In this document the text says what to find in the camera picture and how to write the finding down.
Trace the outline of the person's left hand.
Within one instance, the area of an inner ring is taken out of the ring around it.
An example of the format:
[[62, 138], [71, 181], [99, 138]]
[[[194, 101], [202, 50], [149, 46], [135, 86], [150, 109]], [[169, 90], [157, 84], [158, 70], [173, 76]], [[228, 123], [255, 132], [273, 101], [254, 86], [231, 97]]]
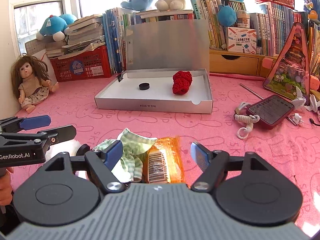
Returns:
[[0, 205], [9, 205], [12, 201], [11, 174], [14, 173], [13, 167], [8, 167], [4, 176], [0, 178]]

